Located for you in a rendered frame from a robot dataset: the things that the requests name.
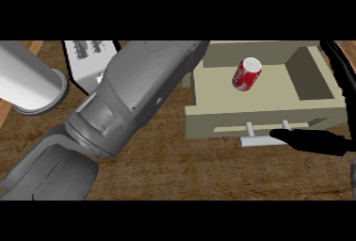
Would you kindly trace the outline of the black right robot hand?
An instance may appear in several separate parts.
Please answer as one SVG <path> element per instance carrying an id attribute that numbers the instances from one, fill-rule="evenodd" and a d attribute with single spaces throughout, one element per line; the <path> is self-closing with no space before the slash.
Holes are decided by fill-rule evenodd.
<path id="1" fill-rule="evenodd" d="M 345 156 L 356 153 L 356 141 L 323 130 L 274 129 L 271 137 L 283 140 L 296 150 Z"/>

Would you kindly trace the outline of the beige open drawer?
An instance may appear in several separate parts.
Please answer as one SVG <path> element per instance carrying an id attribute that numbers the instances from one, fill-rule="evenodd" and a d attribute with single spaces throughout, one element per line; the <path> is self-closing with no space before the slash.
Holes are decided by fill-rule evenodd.
<path id="1" fill-rule="evenodd" d="M 190 115 L 339 108 L 345 97 L 315 40 L 213 40 L 194 70 Z M 247 91 L 233 86 L 241 60 L 262 62 Z"/>

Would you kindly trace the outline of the red soda can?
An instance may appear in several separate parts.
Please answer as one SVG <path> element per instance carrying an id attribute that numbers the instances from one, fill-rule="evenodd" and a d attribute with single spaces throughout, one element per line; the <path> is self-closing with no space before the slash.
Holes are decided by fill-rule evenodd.
<path id="1" fill-rule="evenodd" d="M 233 85 L 240 91 L 249 91 L 262 73 L 262 63 L 258 58 L 247 57 L 238 66 Z"/>

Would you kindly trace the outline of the black curved object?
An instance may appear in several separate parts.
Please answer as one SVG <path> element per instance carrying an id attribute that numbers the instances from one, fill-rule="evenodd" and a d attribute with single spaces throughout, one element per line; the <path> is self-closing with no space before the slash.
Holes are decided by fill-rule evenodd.
<path id="1" fill-rule="evenodd" d="M 343 90 L 349 133 L 356 140 L 356 72 L 336 41 L 323 40 L 321 49 L 329 56 L 337 84 Z"/>

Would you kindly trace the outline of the white panel with dark slots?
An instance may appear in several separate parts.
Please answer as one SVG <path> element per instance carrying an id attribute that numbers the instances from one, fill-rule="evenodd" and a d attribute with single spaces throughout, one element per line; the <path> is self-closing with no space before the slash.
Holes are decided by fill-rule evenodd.
<path id="1" fill-rule="evenodd" d="M 64 40 L 63 50 L 70 79 L 86 95 L 103 82 L 103 74 L 113 57 L 122 50 L 117 40 Z"/>

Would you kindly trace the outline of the white cylinder with grey rim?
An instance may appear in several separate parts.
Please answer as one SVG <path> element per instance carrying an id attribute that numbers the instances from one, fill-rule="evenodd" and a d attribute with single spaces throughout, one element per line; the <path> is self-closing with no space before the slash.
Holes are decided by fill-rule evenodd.
<path id="1" fill-rule="evenodd" d="M 0 99 L 24 115 L 39 116 L 63 103 L 70 80 L 18 40 L 0 40 Z"/>

